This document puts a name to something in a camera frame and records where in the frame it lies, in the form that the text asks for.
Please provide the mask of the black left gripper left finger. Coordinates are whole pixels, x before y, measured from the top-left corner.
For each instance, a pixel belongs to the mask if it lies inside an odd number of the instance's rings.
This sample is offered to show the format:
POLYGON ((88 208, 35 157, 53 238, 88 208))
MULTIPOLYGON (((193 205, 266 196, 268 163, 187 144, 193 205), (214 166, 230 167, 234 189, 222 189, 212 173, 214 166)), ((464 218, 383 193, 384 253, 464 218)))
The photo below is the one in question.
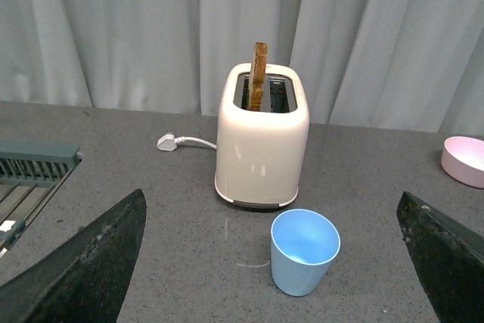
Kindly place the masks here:
POLYGON ((3 322, 115 322, 144 236, 137 189, 1 287, 3 322))

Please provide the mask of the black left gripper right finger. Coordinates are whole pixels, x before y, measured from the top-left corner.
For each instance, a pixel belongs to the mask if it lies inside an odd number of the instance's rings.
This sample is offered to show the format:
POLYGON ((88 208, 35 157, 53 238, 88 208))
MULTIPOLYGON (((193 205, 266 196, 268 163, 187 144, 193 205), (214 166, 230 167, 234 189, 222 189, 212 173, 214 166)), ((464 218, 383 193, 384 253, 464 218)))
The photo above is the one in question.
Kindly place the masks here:
POLYGON ((404 192, 397 218, 420 284, 441 322, 483 321, 483 236, 404 192))

